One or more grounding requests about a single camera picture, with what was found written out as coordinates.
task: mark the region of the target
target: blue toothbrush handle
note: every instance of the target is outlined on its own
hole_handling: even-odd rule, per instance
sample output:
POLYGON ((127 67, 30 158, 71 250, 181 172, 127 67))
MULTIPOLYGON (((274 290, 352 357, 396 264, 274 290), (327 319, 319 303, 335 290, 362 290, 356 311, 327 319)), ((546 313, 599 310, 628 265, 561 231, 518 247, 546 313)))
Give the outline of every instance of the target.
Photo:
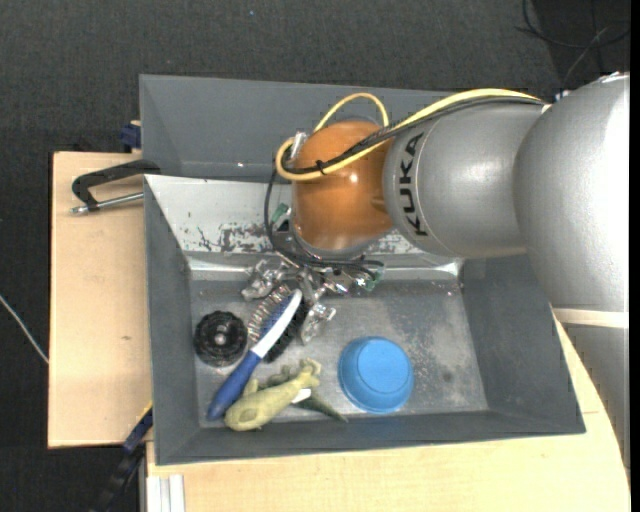
POLYGON ((207 409, 207 419, 216 420, 221 418, 226 410, 231 407, 238 397, 242 394, 244 387, 249 382, 249 378, 258 366, 262 358, 255 352, 250 350, 235 370, 227 377, 220 386, 220 389, 213 397, 209 408, 207 409))

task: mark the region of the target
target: yellow cable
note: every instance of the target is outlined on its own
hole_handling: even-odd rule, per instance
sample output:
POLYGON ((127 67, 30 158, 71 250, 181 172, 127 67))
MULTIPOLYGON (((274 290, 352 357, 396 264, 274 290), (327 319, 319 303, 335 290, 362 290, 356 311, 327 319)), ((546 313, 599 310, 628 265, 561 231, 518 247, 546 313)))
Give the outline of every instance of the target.
MULTIPOLYGON (((372 100, 376 103, 376 105, 378 105, 378 103, 380 105, 382 105, 382 102, 380 102, 380 100, 378 98, 376 98, 375 96, 373 96, 372 94, 368 94, 368 93, 358 93, 360 95, 366 95, 366 97, 368 97, 369 99, 375 98, 375 100, 372 100)), ((315 131, 319 130, 320 128, 322 128, 324 126, 324 124, 329 120, 329 118, 345 103, 347 103, 347 101, 351 101, 351 99, 354 99, 353 97, 355 97, 357 95, 353 94, 351 96, 347 96, 346 98, 344 98, 343 100, 341 100, 340 102, 338 102, 334 107, 331 108, 331 110, 329 110, 329 112, 324 116, 324 118, 320 121, 320 123, 318 123, 318 126, 316 126, 315 131)), ((461 101, 467 101, 467 100, 471 100, 471 99, 475 99, 475 98, 491 98, 491 97, 512 97, 512 98, 527 98, 527 99, 532 99, 532 100, 538 100, 538 98, 536 98, 535 96, 530 96, 529 94, 524 94, 521 92, 517 92, 517 91, 509 91, 506 89, 474 89, 471 91, 465 91, 465 92, 461 92, 461 93, 457 93, 457 94, 453 94, 451 96, 447 96, 446 98, 443 98, 439 101, 436 101, 435 103, 432 103, 431 105, 423 108, 422 110, 419 110, 418 112, 416 112, 415 114, 407 117, 404 121, 402 121, 401 123, 398 124, 398 128, 401 126, 405 126, 409 123, 413 123, 414 121, 417 121, 419 119, 423 119, 427 116, 430 116, 436 112, 438 112, 439 110, 442 110, 444 108, 449 107, 450 105, 453 105, 455 103, 459 103, 461 101)), ((381 113, 383 113, 383 120, 386 117, 386 110, 384 110, 384 106, 382 106, 382 108, 380 109, 381 113)), ((282 176, 283 178, 290 180, 290 181, 305 181, 305 180, 313 180, 316 178, 319 178, 325 174, 331 174, 333 172, 336 172, 340 169, 342 169, 343 167, 349 165, 352 162, 355 162, 356 160, 358 160, 359 158, 362 158, 363 156, 367 155, 368 153, 371 153, 372 151, 374 151, 376 148, 378 148, 379 146, 381 146, 382 144, 385 143, 385 141, 380 142, 374 146, 371 146, 367 149, 365 149, 364 151, 361 151, 353 156, 350 156, 349 158, 344 159, 342 162, 339 162, 337 164, 333 164, 333 165, 328 165, 327 167, 323 168, 323 172, 320 171, 313 171, 313 172, 309 172, 309 173, 305 173, 305 174, 294 174, 291 172, 288 172, 283 166, 282 166, 282 157, 285 153, 285 151, 287 149, 289 149, 289 147, 291 146, 291 144, 293 143, 293 137, 290 139, 287 139, 281 146, 280 148, 278 148, 278 151, 276 153, 276 169, 278 171, 278 174, 280 176, 282 176)))
POLYGON ((338 103, 336 103, 333 107, 331 107, 331 109, 329 109, 329 112, 327 112, 324 115, 324 117, 320 120, 320 122, 313 129, 313 131, 317 132, 320 128, 323 128, 324 125, 327 123, 327 121, 331 119, 331 116, 333 116, 333 114, 335 114, 338 110, 340 110, 344 105, 346 105, 350 101, 353 101, 358 98, 366 98, 368 100, 373 101, 376 107, 378 107, 378 110, 380 111, 380 115, 382 116, 382 126, 387 126, 389 124, 389 115, 387 114, 387 109, 384 108, 384 103, 382 103, 377 96, 374 96, 371 93, 357 92, 355 94, 351 94, 349 96, 346 96, 345 98, 342 98, 338 103))

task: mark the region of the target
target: wire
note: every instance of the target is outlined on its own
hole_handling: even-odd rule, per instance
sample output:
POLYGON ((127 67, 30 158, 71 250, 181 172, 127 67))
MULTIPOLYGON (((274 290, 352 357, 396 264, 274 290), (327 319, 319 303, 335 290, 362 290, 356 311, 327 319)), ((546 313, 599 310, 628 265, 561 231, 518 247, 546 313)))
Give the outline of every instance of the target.
POLYGON ((275 182, 277 176, 277 170, 274 168, 271 173, 271 178, 269 179, 269 184, 267 185, 267 192, 264 198, 264 226, 267 232, 267 238, 269 243, 273 247, 273 250, 284 258, 292 263, 308 266, 308 267, 323 267, 323 268, 333 268, 337 270, 343 270, 345 272, 361 272, 363 274, 367 274, 372 279, 375 279, 375 274, 369 270, 365 265, 371 265, 376 267, 383 267, 384 263, 377 260, 366 260, 361 258, 359 261, 338 261, 338 260, 325 260, 320 257, 309 257, 303 256, 300 254, 296 254, 292 251, 285 249, 284 247, 279 247, 276 244, 275 239, 273 238, 273 222, 270 220, 269 215, 269 204, 271 203, 271 192, 273 191, 273 184, 275 182))
MULTIPOLYGON (((533 100, 538 102, 540 101, 538 98, 535 98, 534 96, 530 96, 528 94, 524 94, 516 91, 508 91, 504 89, 475 89, 471 91, 461 92, 458 94, 453 94, 439 101, 436 101, 435 103, 432 103, 431 105, 419 110, 415 114, 412 114, 407 118, 403 119, 402 121, 400 121, 397 125, 395 125, 395 129, 402 128, 403 126, 409 125, 414 122, 424 121, 430 116, 434 115, 435 113, 441 110, 444 110, 456 103, 461 103, 461 102, 469 101, 476 98, 493 98, 493 97, 523 98, 523 99, 528 99, 528 100, 533 100)), ((372 144, 366 148, 363 148, 361 151, 358 151, 356 154, 341 160, 339 163, 330 164, 330 165, 324 165, 324 163, 322 163, 322 166, 318 170, 309 171, 309 172, 306 172, 305 170, 304 173, 297 174, 295 171, 287 170, 283 165, 284 155, 293 144, 293 140, 294 140, 293 137, 287 139, 280 146, 280 148, 278 148, 276 152, 276 158, 275 158, 275 167, 278 174, 290 181, 312 180, 312 179, 316 179, 321 176, 336 172, 342 169, 343 167, 349 165, 350 163, 376 150, 384 142, 384 141, 378 142, 376 144, 372 144)))
POLYGON ((7 308, 7 311, 9 313, 11 313, 11 316, 13 318, 15 318, 16 322, 18 322, 18 325, 20 326, 20 328, 22 329, 22 331, 24 332, 24 334, 26 335, 27 339, 31 342, 31 344, 33 345, 33 348, 36 349, 36 351, 38 352, 38 354, 40 355, 40 357, 42 358, 42 360, 49 364, 49 358, 47 357, 47 355, 44 353, 44 351, 42 350, 42 348, 40 348, 40 345, 38 345, 38 342, 35 340, 35 338, 31 335, 31 333, 29 332, 29 329, 27 329, 27 326, 25 325, 25 323, 22 321, 22 318, 20 318, 20 316, 18 315, 18 313, 15 312, 15 310, 9 305, 9 303, 5 300, 5 298, 2 296, 2 294, 0 294, 0 302, 2 302, 2 305, 7 308))
MULTIPOLYGON (((627 30, 625 30, 624 32, 622 32, 621 34, 612 37, 611 39, 608 39, 607 41, 604 41, 602 43, 600 43, 599 45, 595 45, 595 46, 591 46, 591 45, 583 45, 583 44, 575 44, 575 43, 567 43, 566 41, 560 41, 558 39, 553 39, 545 34, 543 34, 542 32, 540 32, 537 28, 535 28, 533 26, 533 23, 531 22, 531 18, 529 18, 529 12, 528 12, 528 8, 527 8, 527 0, 522 0, 522 16, 524 18, 525 23, 527 24, 527 28, 519 28, 516 27, 518 30, 531 34, 533 36, 536 36, 539 39, 542 39, 543 41, 547 42, 547 43, 551 43, 551 44, 555 44, 557 46, 562 46, 564 48, 573 48, 576 50, 585 50, 586 48, 590 48, 590 49, 598 49, 598 48, 603 48, 605 46, 609 46, 610 44, 613 43, 617 43, 618 41, 621 41, 622 39, 624 39, 625 37, 627 37, 630 33, 631 33, 631 27, 629 27, 627 30)), ((629 23, 629 25, 631 25, 631 22, 628 20, 621 20, 617 23, 629 23)))
POLYGON ((600 32, 598 32, 594 38, 591 40, 591 43, 589 44, 589 46, 585 47, 585 49, 583 50, 583 52, 580 54, 580 56, 576 59, 576 61, 571 65, 571 67, 569 68, 569 71, 567 71, 567 74, 564 75, 564 79, 562 80, 562 87, 564 89, 567 88, 567 81, 569 80, 569 77, 573 74, 573 72, 575 71, 575 69, 578 67, 578 64, 580 64, 580 62, 582 62, 582 60, 587 56, 587 54, 589 53, 590 50, 592 50, 593 48, 595 48, 595 46, 593 46, 594 43, 596 43, 597 41, 600 40, 600 37, 602 37, 604 35, 604 33, 609 29, 609 27, 604 27, 600 32))
MULTIPOLYGON (((481 105, 485 105, 485 104, 496 104, 496 103, 520 103, 520 104, 530 104, 530 105, 545 105, 545 103, 541 100, 529 100, 527 98, 510 98, 510 97, 496 97, 496 98, 482 98, 482 99, 473 99, 473 100, 468 100, 468 101, 461 101, 459 103, 455 103, 454 105, 451 105, 447 108, 444 108, 442 110, 439 110, 438 112, 435 112, 434 114, 430 115, 428 117, 429 121, 433 121, 435 119, 438 119, 439 117, 445 116, 445 115, 450 115, 454 112, 457 112, 459 110, 464 110, 467 109, 469 107, 478 107, 481 105)), ((397 137, 398 135, 414 128, 415 126, 423 123, 426 119, 418 119, 415 120, 411 123, 407 123, 407 124, 403 124, 402 126, 399 126, 400 121, 397 121, 395 123, 390 124, 389 126, 385 126, 383 128, 381 128, 380 130, 378 130, 377 132, 372 133, 371 135, 365 137, 364 139, 362 139, 361 141, 357 142, 356 144, 354 144, 353 146, 351 146, 349 149, 345 150, 343 153, 341 153, 340 155, 331 158, 330 160, 326 160, 325 162, 322 162, 321 165, 322 167, 326 167, 328 165, 333 165, 333 164, 337 164, 340 163, 342 161, 344 161, 346 158, 355 155, 357 153, 359 153, 360 151, 362 151, 363 149, 366 149, 367 147, 376 144, 378 142, 384 142, 392 137, 397 137)), ((285 165, 285 170, 287 170, 288 172, 291 172, 293 174, 305 174, 308 172, 313 172, 313 171, 317 171, 318 164, 316 164, 316 166, 313 167, 305 167, 305 168, 289 168, 286 167, 285 165)))
POLYGON ((384 107, 384 104, 378 99, 377 96, 374 96, 368 92, 357 92, 355 94, 351 94, 342 98, 338 103, 336 103, 333 107, 329 109, 329 111, 324 115, 324 117, 320 120, 320 122, 313 129, 314 132, 317 132, 321 128, 324 128, 324 125, 327 124, 327 121, 331 119, 331 117, 340 110, 344 105, 358 98, 366 98, 368 100, 373 101, 378 110, 380 111, 380 115, 382 116, 382 125, 387 126, 389 124, 389 115, 387 114, 387 109, 384 107))

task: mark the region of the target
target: metal clamp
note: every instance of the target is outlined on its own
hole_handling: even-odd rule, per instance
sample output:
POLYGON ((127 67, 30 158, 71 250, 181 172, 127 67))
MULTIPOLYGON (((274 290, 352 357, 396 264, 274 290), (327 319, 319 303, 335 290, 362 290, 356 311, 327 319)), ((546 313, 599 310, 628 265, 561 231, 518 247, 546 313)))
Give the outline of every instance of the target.
POLYGON ((109 206, 142 199, 143 194, 140 192, 99 202, 89 191, 89 188, 91 187, 129 178, 138 174, 160 174, 160 168, 149 160, 136 160, 135 162, 116 165, 115 167, 109 167, 108 169, 102 169, 100 171, 78 176, 71 185, 71 190, 76 197, 84 203, 84 205, 71 208, 71 213, 94 212, 109 206))

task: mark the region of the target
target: white cable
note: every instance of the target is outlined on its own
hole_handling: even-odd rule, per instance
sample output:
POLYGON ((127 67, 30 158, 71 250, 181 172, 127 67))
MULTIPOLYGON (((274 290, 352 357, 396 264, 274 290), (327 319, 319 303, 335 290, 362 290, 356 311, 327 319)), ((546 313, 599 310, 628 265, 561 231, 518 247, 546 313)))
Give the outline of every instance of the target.
POLYGON ((2 294, 0 294, 0 302, 2 302, 2 305, 7 308, 7 311, 9 313, 11 313, 11 316, 13 318, 16 319, 16 322, 18 322, 18 325, 20 326, 20 328, 22 329, 22 331, 24 332, 25 336, 27 337, 27 339, 31 342, 31 344, 33 345, 33 348, 36 349, 36 351, 38 352, 38 354, 40 355, 40 357, 42 358, 42 360, 49 364, 49 358, 47 357, 47 355, 44 353, 44 351, 40 348, 40 345, 38 345, 38 342, 35 340, 35 338, 31 335, 31 333, 29 332, 29 329, 27 329, 27 326, 24 324, 24 322, 22 321, 22 318, 20 318, 18 316, 18 313, 15 312, 15 310, 9 305, 9 303, 4 299, 4 297, 2 296, 2 294))

